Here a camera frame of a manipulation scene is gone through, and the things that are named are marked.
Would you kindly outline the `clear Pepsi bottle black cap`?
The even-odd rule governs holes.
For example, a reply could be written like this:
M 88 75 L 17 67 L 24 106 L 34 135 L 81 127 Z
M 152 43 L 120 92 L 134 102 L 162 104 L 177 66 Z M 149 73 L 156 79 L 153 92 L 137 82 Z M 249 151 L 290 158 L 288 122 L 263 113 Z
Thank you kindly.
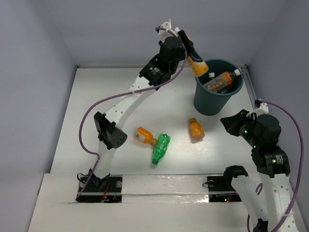
M 225 86 L 224 88 L 217 91 L 217 93 L 220 94 L 227 94 L 233 91 L 233 84 L 230 84 L 228 86 Z

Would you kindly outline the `clear Pocari bottle white cap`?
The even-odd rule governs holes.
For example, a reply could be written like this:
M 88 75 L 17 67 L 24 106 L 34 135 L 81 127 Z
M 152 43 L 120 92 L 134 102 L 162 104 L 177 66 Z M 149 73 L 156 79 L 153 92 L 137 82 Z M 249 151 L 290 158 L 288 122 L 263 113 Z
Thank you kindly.
M 208 81 L 211 81 L 211 80 L 214 79 L 214 78 L 215 78 L 215 73 L 210 72 L 210 73 L 209 73 Z

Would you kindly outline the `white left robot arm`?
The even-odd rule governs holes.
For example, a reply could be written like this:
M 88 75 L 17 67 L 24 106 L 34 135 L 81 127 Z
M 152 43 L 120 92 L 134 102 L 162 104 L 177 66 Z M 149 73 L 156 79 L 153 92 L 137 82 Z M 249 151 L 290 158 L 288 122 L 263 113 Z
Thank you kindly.
M 127 95 L 103 114 L 96 112 L 94 115 L 100 160 L 89 173 L 91 177 L 87 185 L 97 191 L 106 188 L 115 151 L 127 139 L 122 131 L 125 122 L 145 99 L 175 77 L 179 62 L 185 58 L 185 47 L 180 38 L 171 36 L 159 45 L 159 53 L 140 71 Z

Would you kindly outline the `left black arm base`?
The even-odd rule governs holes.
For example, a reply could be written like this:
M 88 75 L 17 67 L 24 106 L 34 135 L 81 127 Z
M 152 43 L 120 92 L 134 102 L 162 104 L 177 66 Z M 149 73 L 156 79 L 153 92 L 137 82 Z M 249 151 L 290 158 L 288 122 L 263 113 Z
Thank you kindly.
M 122 175 L 108 175 L 100 179 L 95 175 L 91 176 L 85 189 L 88 175 L 77 174 L 79 181 L 78 196 L 76 201 L 79 203 L 121 203 L 122 202 Z

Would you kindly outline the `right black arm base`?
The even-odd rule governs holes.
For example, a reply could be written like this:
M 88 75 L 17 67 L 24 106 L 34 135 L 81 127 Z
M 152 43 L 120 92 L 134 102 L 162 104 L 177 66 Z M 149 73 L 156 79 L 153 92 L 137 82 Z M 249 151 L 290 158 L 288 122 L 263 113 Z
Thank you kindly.
M 222 175 L 207 176 L 207 181 L 202 186 L 208 189 L 210 203 L 241 202 L 239 195 L 226 183 Z

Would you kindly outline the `orange bottle blue label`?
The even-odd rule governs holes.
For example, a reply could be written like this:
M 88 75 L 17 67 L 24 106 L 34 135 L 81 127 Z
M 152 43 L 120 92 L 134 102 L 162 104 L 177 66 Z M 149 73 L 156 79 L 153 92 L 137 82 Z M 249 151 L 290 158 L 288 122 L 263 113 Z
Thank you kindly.
M 181 29 L 176 28 L 175 32 L 177 33 L 177 35 L 179 36 L 179 31 Z M 194 52 L 193 55 L 188 55 L 187 54 L 187 62 L 191 68 L 191 70 L 193 71 L 195 77 L 200 77 L 203 76 L 204 74 L 206 74 L 209 70 L 208 65 L 206 64 L 206 62 L 201 58 L 201 56 L 196 52 Z

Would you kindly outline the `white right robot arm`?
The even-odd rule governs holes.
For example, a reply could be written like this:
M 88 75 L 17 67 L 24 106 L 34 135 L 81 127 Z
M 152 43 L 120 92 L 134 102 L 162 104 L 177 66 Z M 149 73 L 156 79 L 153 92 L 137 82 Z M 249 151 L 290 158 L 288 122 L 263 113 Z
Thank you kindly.
M 224 60 L 204 61 L 195 51 L 193 42 L 180 30 L 178 36 L 187 51 L 187 61 L 196 77 L 195 109 L 206 116 L 218 114 L 242 84 L 239 68 Z M 298 230 L 292 208 L 297 190 L 291 189 L 290 165 L 287 154 L 278 146 L 281 133 L 277 118 L 268 113 L 269 103 L 256 99 L 255 109 L 241 110 L 221 122 L 233 136 L 242 137 L 251 147 L 251 157 L 259 173 L 266 201 L 254 191 L 242 166 L 225 169 L 222 184 L 234 189 L 245 205 L 255 232 L 295 232 Z

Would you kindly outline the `tall orange bottle white cap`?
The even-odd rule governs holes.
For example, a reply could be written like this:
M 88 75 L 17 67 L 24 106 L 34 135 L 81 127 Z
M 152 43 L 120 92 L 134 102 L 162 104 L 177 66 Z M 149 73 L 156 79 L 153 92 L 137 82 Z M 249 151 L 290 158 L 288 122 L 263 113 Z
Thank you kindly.
M 219 76 L 211 79 L 205 83 L 203 87 L 209 91 L 217 92 L 224 87 L 231 85 L 234 80 L 241 75 L 239 69 L 235 69 L 232 72 L 223 72 Z

